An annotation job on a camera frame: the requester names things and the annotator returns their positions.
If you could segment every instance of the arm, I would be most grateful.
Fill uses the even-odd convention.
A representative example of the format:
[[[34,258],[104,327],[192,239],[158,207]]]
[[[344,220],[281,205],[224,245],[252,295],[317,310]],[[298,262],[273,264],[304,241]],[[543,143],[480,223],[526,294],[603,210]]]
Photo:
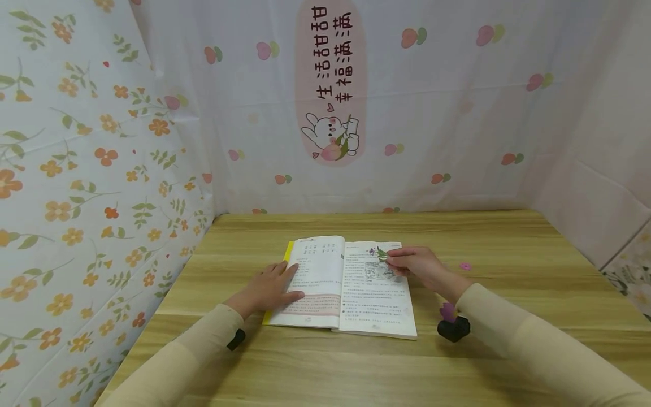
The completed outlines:
[[[176,406],[195,375],[215,361],[244,320],[256,311],[275,309],[304,296],[284,293],[298,265],[270,264],[224,303],[204,315],[186,332],[140,366],[104,402],[102,407]]]
[[[499,355],[582,406],[651,406],[651,393],[546,321],[448,271],[431,250],[387,252],[397,274],[413,274],[456,304],[473,334]]]

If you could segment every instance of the purple flower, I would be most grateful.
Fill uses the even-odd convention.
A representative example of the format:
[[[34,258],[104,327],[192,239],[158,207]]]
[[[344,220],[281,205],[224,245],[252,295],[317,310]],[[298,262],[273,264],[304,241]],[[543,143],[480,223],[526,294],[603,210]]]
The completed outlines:
[[[439,309],[439,312],[441,313],[443,319],[447,322],[454,323],[454,321],[456,321],[456,309],[451,303],[444,302],[443,307]]]

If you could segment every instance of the cartoon rabbit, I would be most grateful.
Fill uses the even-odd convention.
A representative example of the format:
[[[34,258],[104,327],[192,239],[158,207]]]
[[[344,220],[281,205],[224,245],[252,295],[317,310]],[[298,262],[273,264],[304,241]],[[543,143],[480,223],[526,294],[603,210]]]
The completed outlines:
[[[307,113],[307,120],[313,128],[303,127],[301,131],[322,151],[322,158],[327,161],[335,161],[340,158],[337,151],[341,151],[341,146],[348,141],[347,155],[354,156],[357,154],[359,147],[359,136],[355,134],[359,120],[348,119],[348,122],[341,123],[338,117],[316,118],[312,113]],[[340,143],[337,139],[343,136]]]

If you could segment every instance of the left hand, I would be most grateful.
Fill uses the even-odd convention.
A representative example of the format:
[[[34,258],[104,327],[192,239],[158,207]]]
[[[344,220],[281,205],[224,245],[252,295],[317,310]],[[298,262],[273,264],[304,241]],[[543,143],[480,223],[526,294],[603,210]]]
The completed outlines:
[[[241,291],[224,301],[224,304],[237,311],[243,319],[256,311],[276,309],[305,297],[302,291],[285,292],[293,278],[298,264],[287,268],[287,262],[269,264],[258,272]]]

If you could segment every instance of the beige sleeve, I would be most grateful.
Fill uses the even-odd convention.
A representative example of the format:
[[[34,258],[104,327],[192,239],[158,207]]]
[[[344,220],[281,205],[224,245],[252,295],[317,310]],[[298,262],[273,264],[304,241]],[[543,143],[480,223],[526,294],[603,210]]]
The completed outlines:
[[[219,304],[140,366],[102,407],[176,406],[196,373],[230,352],[226,345],[242,324],[240,314]]]
[[[651,406],[651,393],[546,321],[479,284],[456,304],[498,354],[580,406]]]

